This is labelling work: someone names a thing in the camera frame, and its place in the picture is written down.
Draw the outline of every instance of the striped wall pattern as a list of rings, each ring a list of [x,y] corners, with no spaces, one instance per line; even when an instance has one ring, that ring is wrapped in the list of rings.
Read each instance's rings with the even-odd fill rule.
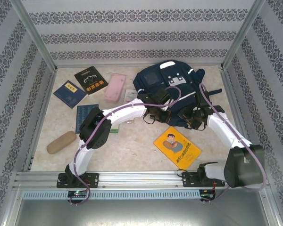
[[[0,216],[31,148],[51,71],[8,0],[0,0]]]
[[[283,220],[283,1],[264,3],[227,73],[249,137],[266,151]]]
[[[217,0],[212,8],[210,0],[23,4],[56,65],[79,66],[148,64],[166,58],[221,63],[253,1]]]

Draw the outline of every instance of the pink pencil case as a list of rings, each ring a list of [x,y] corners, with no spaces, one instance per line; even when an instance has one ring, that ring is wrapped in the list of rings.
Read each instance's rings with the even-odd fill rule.
[[[126,76],[123,74],[113,74],[105,92],[105,100],[117,103],[121,97]]]

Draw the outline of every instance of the yellow book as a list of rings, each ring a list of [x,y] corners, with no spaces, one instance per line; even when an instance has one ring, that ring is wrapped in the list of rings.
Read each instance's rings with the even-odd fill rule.
[[[186,170],[201,153],[198,147],[174,127],[168,128],[153,144],[183,170]]]

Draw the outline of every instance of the blue book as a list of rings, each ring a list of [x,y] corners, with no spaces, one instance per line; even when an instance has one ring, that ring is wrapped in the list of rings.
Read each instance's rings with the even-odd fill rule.
[[[77,106],[85,97],[87,93],[78,88],[71,81],[65,82],[63,86],[58,88],[54,93],[61,101],[63,101],[68,107],[73,109]]]
[[[85,118],[93,109],[94,107],[98,107],[99,105],[80,105],[76,107],[76,125],[75,125],[75,133],[79,134],[80,131],[80,126],[84,122]]]

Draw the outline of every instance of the beige marble floor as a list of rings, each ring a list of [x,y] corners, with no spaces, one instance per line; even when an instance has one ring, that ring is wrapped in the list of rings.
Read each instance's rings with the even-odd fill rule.
[[[221,75],[217,66],[203,66],[206,71],[203,83],[208,91],[223,88]],[[84,68],[58,69],[57,77],[52,92],[57,90],[66,80],[70,80],[79,86],[74,74]],[[98,68],[98,71],[109,82],[114,73],[126,75],[126,84],[122,96],[117,104],[104,100],[106,88],[86,98],[80,105],[99,104],[100,109],[109,109],[122,105],[125,90],[134,89],[133,78],[143,67],[110,67]],[[211,101],[223,107],[229,120],[234,124],[231,109],[225,90],[213,95]],[[31,171],[64,171],[77,151],[79,137],[68,147],[60,152],[50,155],[46,146],[67,131],[75,130],[76,108],[70,109],[57,97],[51,94],[42,131],[34,155]],[[110,134],[106,144],[97,149],[91,161],[88,171],[143,171],[143,170],[177,170],[178,168],[154,145],[153,142],[166,129],[168,125],[155,122],[146,124],[142,118],[136,118],[134,124],[122,123],[119,125],[118,134]],[[223,146],[212,130],[205,131],[177,128],[190,141],[202,150],[198,159],[189,167],[197,169],[198,165],[208,161],[219,161],[227,158],[228,150]]]

